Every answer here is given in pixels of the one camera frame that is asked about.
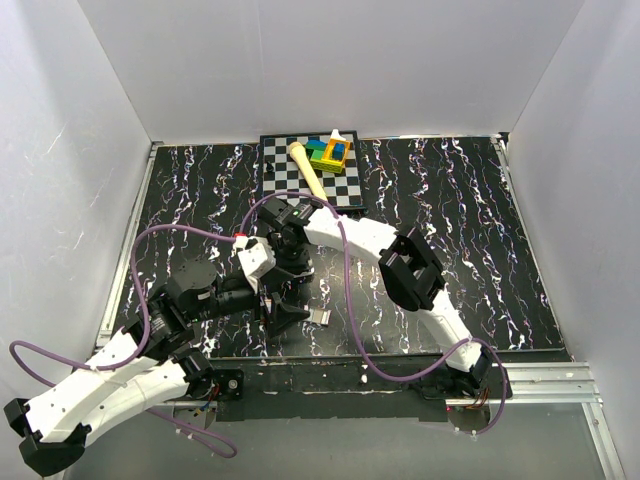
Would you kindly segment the red white staple box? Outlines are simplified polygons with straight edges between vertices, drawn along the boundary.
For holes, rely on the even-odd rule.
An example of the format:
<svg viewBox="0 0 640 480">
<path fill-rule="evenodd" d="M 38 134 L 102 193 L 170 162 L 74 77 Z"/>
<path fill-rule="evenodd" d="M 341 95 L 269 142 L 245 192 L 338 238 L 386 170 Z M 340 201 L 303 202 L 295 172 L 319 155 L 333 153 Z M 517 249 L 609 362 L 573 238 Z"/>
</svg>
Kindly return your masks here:
<svg viewBox="0 0 640 480">
<path fill-rule="evenodd" d="M 326 327 L 329 325 L 331 311 L 320 308 L 308 308 L 306 322 Z"/>
</svg>

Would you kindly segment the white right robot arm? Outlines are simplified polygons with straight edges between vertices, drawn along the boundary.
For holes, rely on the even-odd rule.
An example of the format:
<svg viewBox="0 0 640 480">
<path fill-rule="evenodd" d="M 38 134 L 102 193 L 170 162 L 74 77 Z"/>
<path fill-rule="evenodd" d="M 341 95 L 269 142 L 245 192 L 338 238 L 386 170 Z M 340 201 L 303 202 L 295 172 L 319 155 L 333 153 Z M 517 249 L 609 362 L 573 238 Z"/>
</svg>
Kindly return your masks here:
<svg viewBox="0 0 640 480">
<path fill-rule="evenodd" d="M 278 193 L 252 207 L 258 219 L 293 245 L 315 245 L 344 253 L 344 288 L 347 312 L 357 349 L 369 369 L 395 383 L 413 383 L 444 367 L 449 382 L 464 397 L 475 397 L 489 384 L 492 365 L 499 361 L 491 347 L 474 338 L 453 307 L 442 271 L 443 266 L 425 237 L 415 227 L 399 230 L 367 218 L 340 215 L 326 201 L 306 193 L 307 203 L 291 205 Z M 394 376 L 379 369 L 359 338 L 351 299 L 350 258 L 376 264 L 388 297 L 397 307 L 421 320 L 443 351 L 432 366 L 414 374 Z"/>
</svg>

